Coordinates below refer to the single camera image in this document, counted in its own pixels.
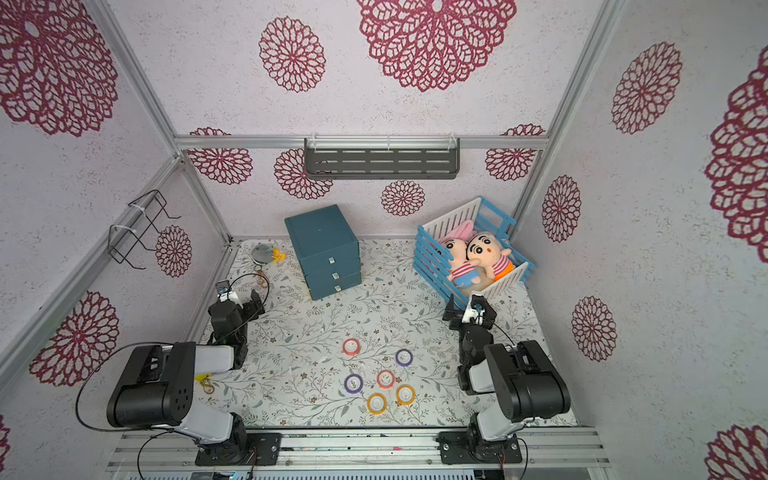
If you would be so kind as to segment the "teal drawer cabinet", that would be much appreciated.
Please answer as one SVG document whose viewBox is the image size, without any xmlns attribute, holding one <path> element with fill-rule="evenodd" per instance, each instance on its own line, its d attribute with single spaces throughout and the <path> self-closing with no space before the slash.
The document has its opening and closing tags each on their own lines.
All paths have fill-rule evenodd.
<svg viewBox="0 0 768 480">
<path fill-rule="evenodd" d="M 359 242 L 338 205 L 288 217 L 284 223 L 313 300 L 362 282 Z"/>
</svg>

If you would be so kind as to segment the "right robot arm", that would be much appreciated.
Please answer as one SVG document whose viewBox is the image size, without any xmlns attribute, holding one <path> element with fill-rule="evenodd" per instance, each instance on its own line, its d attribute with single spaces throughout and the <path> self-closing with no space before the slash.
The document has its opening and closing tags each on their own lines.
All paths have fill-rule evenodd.
<svg viewBox="0 0 768 480">
<path fill-rule="evenodd" d="M 518 433 L 537 419 L 570 410 L 568 387 L 541 345 L 535 340 L 496 342 L 496 318 L 480 294 L 464 307 L 450 297 L 445 307 L 443 320 L 459 333 L 460 389 L 470 396 L 494 395 L 496 402 L 473 414 L 465 430 L 438 434 L 444 464 L 526 462 L 527 445 Z"/>
</svg>

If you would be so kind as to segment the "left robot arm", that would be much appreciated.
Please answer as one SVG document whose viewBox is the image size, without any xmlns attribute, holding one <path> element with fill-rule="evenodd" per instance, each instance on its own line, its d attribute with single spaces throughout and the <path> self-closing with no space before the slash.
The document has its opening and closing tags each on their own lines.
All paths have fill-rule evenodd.
<svg viewBox="0 0 768 480">
<path fill-rule="evenodd" d="M 221 293 L 209 306 L 209 344 L 178 342 L 133 349 L 106 407 L 110 426 L 165 430 L 192 439 L 199 467 L 274 466 L 281 434 L 247 431 L 243 418 L 195 399 L 196 378 L 241 368 L 248 353 L 247 326 L 265 312 L 256 290 L 242 300 Z"/>
</svg>

